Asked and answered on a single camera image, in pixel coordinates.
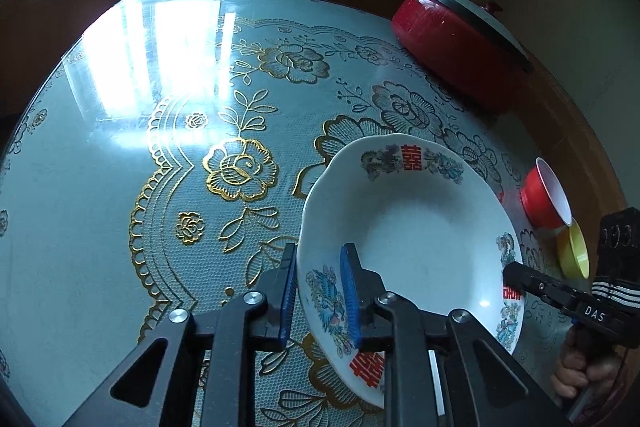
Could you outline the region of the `right hand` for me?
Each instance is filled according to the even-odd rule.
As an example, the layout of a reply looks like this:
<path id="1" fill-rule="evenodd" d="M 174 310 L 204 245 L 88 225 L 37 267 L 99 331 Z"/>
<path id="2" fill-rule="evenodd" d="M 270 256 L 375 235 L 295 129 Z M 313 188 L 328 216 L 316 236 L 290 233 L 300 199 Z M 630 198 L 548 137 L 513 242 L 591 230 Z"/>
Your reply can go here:
<path id="1" fill-rule="evenodd" d="M 566 333 L 551 375 L 552 389 L 562 399 L 574 399 L 589 386 L 593 387 L 593 399 L 607 398 L 623 384 L 622 358 L 606 348 L 596 348 L 596 353 L 587 355 L 588 343 L 587 332 L 579 326 Z"/>

